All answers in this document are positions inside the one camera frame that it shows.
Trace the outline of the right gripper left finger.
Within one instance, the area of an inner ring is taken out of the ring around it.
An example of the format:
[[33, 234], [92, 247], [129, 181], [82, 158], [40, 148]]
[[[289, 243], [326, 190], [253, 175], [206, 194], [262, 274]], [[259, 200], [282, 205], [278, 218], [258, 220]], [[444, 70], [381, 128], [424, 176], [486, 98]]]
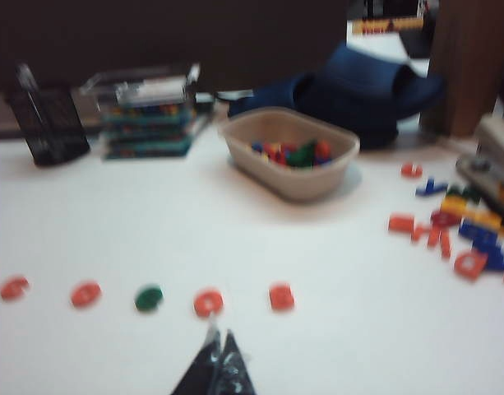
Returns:
[[222, 356], [220, 330], [210, 320], [206, 337], [172, 394], [210, 394]]

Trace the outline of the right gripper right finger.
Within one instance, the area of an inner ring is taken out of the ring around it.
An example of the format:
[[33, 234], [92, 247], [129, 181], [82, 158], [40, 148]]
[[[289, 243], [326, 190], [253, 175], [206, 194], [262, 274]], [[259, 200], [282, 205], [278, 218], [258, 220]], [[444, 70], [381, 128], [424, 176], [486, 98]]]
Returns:
[[213, 381], [213, 394], [251, 394], [252, 381], [234, 333], [227, 331]]

